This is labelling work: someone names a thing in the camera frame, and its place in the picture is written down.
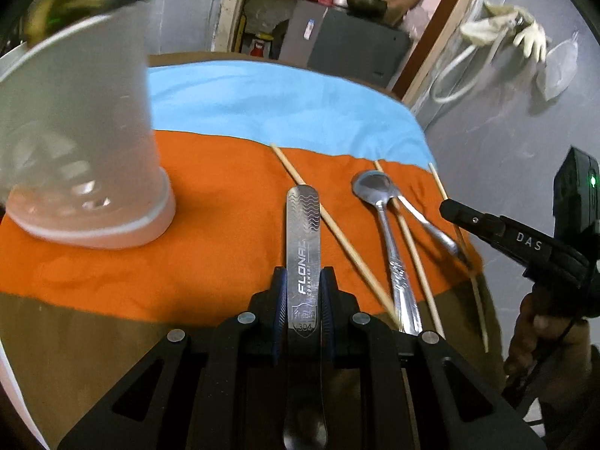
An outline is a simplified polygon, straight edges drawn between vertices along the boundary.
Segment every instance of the brass bowl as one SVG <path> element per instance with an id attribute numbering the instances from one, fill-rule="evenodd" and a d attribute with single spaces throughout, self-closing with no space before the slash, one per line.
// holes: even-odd
<path id="1" fill-rule="evenodd" d="M 25 20 L 28 47 L 96 14 L 106 0 L 34 0 Z"/>
<path id="2" fill-rule="evenodd" d="M 359 17 L 382 18 L 388 9 L 385 0 L 346 0 L 350 11 Z"/>

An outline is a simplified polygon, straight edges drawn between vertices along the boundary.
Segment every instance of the white label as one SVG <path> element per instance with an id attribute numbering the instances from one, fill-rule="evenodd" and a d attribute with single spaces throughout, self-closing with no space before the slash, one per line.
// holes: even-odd
<path id="1" fill-rule="evenodd" d="M 313 32 L 313 28 L 314 28 L 314 20 L 310 19 L 308 21 L 308 23 L 306 24 L 306 28 L 304 29 L 304 40 L 309 40 L 310 39 L 310 35 Z"/>
<path id="2" fill-rule="evenodd" d="M 517 241 L 518 242 L 522 242 L 523 240 L 525 240 L 525 235 L 521 232 L 518 232 L 517 234 Z M 531 237 L 527 237 L 527 240 L 525 240 L 525 245 L 527 245 L 528 247 L 533 247 L 536 250 L 541 250 L 542 249 L 542 242 L 539 240 L 535 241 L 535 246 L 532 245 L 532 238 Z"/>

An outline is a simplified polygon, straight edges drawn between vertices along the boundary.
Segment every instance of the wooden skewer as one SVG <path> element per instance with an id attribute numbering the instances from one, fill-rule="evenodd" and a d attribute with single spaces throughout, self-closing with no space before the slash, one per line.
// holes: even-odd
<path id="1" fill-rule="evenodd" d="M 296 171 L 296 169 L 294 168 L 292 163 L 287 159 L 285 154 L 281 151 L 281 149 L 279 147 L 277 147 L 275 144 L 271 144 L 271 148 L 273 149 L 273 151 L 275 152 L 275 154 L 277 155 L 277 157 L 283 164 L 283 167 L 285 167 L 287 172 L 290 174 L 290 176 L 292 176 L 293 180 L 297 184 L 306 184 L 304 182 L 304 180 L 302 179 L 302 177 L 300 176 L 300 174 L 298 174 L 298 171 Z M 371 272 L 371 269 L 368 267 L 368 265 L 365 263 L 365 261 L 362 259 L 362 257 L 359 255 L 359 253 L 356 251 L 356 249 L 352 246 L 352 244 L 350 243 L 350 241 L 348 240 L 346 235 L 344 235 L 344 233 L 341 231 L 340 227 L 337 225 L 337 223 L 334 221 L 334 219 L 331 217 L 331 215 L 327 212 L 327 210 L 323 207 L 322 204 L 319 204 L 319 208 L 320 208 L 321 217 L 323 218 L 323 221 L 325 221 L 326 225 L 331 230 L 331 233 L 333 233 L 334 237 L 337 239 L 337 241 L 340 242 L 340 245 L 342 246 L 342 248 L 344 249 L 344 251 L 346 252 L 348 257 L 350 257 L 350 260 L 356 266 L 356 268 L 358 269 L 358 272 L 361 273 L 361 275 L 365 279 L 368 287 L 371 288 L 371 291 L 373 292 L 373 294 L 375 294 L 375 296 L 377 296 L 377 299 L 379 299 L 379 302 L 382 304 L 383 308 L 388 313 L 389 317 L 392 318 L 394 323 L 401 329 L 400 320 L 396 316 L 396 311 L 394 309 L 394 302 L 392 301 L 391 296 L 388 293 L 386 293 L 385 289 L 383 289 L 381 284 L 379 284 L 379 281 L 377 281 L 377 278 L 375 277 L 373 272 Z"/>
<path id="2" fill-rule="evenodd" d="M 440 176 L 437 174 L 436 167 L 431 162 L 429 163 L 429 169 L 431 170 L 431 174 L 433 174 L 433 178 L 436 180 L 437 189 L 440 190 L 442 198 L 447 200 L 448 195 L 446 194 L 446 190 L 444 189 L 442 181 L 440 180 Z M 464 241 L 462 230 L 456 225 L 454 225 L 454 231 L 456 231 L 458 245 L 463 250 L 464 255 L 469 260 L 469 263 L 473 265 L 473 262 L 469 258 L 469 253 L 467 252 L 467 243 Z M 471 279 L 471 286 L 473 287 L 475 306 L 477 306 L 477 317 L 479 318 L 479 326 L 481 328 L 481 339 L 484 343 L 485 353 L 488 353 L 490 351 L 490 341 L 488 338 L 487 326 L 485 326 L 484 307 L 481 303 L 481 294 L 479 293 L 479 283 L 477 282 L 477 276 L 472 268 L 469 269 L 469 278 Z"/>
<path id="3" fill-rule="evenodd" d="M 378 171 L 384 172 L 378 160 L 373 162 Z M 402 235 L 404 237 L 404 241 L 409 248 L 410 258 L 413 261 L 415 266 L 416 275 L 419 278 L 419 283 L 421 284 L 421 288 L 423 293 L 425 294 L 425 300 L 427 301 L 427 306 L 429 307 L 429 311 L 431 312 L 431 318 L 433 319 L 433 326 L 436 329 L 436 332 L 439 333 L 443 338 L 446 338 L 444 334 L 444 329 L 442 326 L 442 320 L 440 319 L 440 314 L 437 312 L 436 300 L 433 297 L 433 293 L 431 293 L 431 288 L 429 287 L 429 282 L 427 281 L 427 275 L 425 275 L 425 269 L 423 268 L 423 263 L 421 262 L 421 257 L 419 256 L 419 252 L 416 249 L 415 239 L 413 238 L 412 233 L 410 232 L 410 228 L 402 215 L 402 210 L 400 209 L 400 202 L 396 198 L 392 198 L 392 204 L 394 205 L 394 209 L 396 210 L 396 218 L 398 219 L 398 223 L 400 224 L 400 230 L 402 230 Z"/>

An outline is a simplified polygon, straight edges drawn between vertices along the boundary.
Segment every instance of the table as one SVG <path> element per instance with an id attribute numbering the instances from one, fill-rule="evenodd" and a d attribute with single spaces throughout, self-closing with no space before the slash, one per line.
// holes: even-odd
<path id="1" fill-rule="evenodd" d="M 384 159 L 409 201 L 454 235 L 437 210 L 423 133 L 391 97 L 341 78 L 226 58 L 155 67 L 148 82 L 161 163 L 177 201 L 160 238 L 91 250 L 30 237 L 7 217 L 0 223 L 4 367 L 10 363 L 30 427 L 52 449 L 169 329 L 217 324 L 268 287 L 272 269 L 284 264 L 284 203 L 294 184 L 265 144 L 284 147 L 382 285 L 389 282 L 377 220 L 350 189 L 372 160 Z M 466 272 L 406 219 L 448 341 L 499 386 L 500 330 L 487 288 L 482 283 L 491 346 L 485 354 Z M 431 329 L 407 247 L 390 220 Z M 322 264 L 334 266 L 340 288 L 355 294 L 362 310 L 383 311 L 325 226 Z"/>

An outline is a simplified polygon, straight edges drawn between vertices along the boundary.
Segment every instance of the white plastic cup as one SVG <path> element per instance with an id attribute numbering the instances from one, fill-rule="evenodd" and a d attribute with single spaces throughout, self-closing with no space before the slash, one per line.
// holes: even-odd
<path id="1" fill-rule="evenodd" d="M 0 58 L 0 187 L 32 235 L 125 248 L 170 225 L 146 85 L 148 9 L 93 16 Z"/>

